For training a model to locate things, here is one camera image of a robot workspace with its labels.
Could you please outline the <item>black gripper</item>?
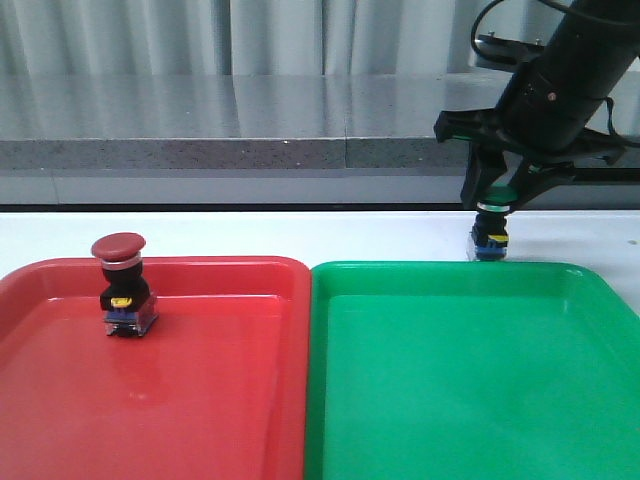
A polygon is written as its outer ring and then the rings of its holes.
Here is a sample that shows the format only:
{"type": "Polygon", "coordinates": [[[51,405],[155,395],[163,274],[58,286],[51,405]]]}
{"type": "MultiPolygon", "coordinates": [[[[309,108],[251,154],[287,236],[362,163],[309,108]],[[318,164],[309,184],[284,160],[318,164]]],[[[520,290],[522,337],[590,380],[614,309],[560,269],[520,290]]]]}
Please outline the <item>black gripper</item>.
{"type": "Polygon", "coordinates": [[[460,199],[464,208],[485,200],[506,173],[503,151],[527,157],[507,183],[513,193],[507,214],[575,178],[573,162],[601,159],[608,165],[624,147],[586,127],[624,71],[595,66],[543,69],[541,59],[520,64],[492,109],[442,111],[434,125],[438,142],[459,139],[468,145],[460,199]]]}

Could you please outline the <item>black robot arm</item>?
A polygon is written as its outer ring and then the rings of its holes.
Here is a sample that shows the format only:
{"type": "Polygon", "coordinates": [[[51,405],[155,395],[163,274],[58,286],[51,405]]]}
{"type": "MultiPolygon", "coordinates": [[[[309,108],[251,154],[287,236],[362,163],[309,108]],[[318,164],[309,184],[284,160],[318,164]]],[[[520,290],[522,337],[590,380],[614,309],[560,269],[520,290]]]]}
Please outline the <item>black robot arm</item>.
{"type": "Polygon", "coordinates": [[[636,1],[575,1],[549,43],[493,40],[487,58],[512,68],[492,109],[443,111],[439,142],[464,140],[468,166],[461,191],[467,209],[511,213],[559,185],[634,185],[637,168],[616,161],[634,142],[587,128],[639,55],[636,1]]]}

